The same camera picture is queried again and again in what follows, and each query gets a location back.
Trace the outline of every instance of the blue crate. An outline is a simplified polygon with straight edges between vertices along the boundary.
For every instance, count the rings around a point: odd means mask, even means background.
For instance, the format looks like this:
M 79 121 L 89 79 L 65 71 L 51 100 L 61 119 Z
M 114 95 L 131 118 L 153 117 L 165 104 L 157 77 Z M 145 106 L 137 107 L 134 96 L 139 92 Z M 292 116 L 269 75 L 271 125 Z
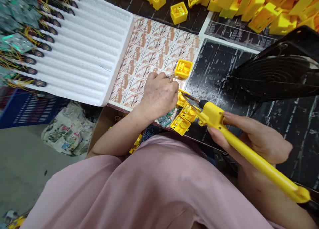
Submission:
M 54 95 L 51 98 L 37 98 L 22 89 L 2 94 L 0 101 L 5 97 L 9 100 L 0 115 L 0 129 L 47 124 L 70 102 Z

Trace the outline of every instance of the table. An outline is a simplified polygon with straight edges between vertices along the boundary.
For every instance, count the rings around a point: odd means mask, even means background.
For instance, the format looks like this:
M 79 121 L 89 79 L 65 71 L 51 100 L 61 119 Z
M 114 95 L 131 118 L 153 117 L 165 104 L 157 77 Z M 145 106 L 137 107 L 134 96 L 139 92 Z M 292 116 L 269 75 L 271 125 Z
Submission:
M 159 11 L 145 0 L 106 0 L 133 14 L 152 19 L 167 26 L 199 35 L 198 57 L 191 77 L 183 88 L 196 97 L 212 101 L 225 111 L 251 116 L 257 104 L 247 100 L 240 92 L 234 92 L 227 74 L 269 46 L 279 36 L 252 32 L 239 17 L 222 19 L 207 8 L 195 5 L 189 10 L 188 19 L 177 26 L 172 24 L 169 8 L 177 0 L 166 0 Z M 293 100 L 267 102 L 252 117 L 278 130 L 294 146 L 289 159 L 277 168 L 293 181 L 319 192 L 319 104 L 318 96 Z M 238 129 L 230 130 L 239 135 Z M 218 149 L 207 133 L 195 121 L 185 134 L 199 142 Z

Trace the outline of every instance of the pink shirt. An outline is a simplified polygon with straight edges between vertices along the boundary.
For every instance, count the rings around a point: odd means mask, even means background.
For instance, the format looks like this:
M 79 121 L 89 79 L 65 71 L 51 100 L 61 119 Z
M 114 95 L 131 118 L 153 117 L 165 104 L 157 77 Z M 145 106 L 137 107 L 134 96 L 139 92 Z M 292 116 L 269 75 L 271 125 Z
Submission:
M 21 229 L 273 228 L 205 158 L 155 135 L 121 162 L 101 155 L 46 184 Z

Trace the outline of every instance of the ring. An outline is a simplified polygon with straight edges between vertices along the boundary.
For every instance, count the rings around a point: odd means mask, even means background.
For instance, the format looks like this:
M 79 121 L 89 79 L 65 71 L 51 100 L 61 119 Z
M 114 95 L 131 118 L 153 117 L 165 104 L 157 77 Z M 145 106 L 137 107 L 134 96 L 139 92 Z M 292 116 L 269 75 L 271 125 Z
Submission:
M 168 78 L 170 83 L 172 82 L 172 79 L 170 78 L 170 76 L 167 75 L 165 78 Z

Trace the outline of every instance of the black fan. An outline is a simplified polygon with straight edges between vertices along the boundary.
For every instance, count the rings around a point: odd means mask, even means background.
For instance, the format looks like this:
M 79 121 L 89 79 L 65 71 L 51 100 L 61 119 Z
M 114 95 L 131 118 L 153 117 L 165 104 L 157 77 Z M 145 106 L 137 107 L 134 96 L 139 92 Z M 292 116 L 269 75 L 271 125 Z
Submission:
M 239 66 L 230 76 L 257 101 L 319 95 L 319 34 L 302 26 Z

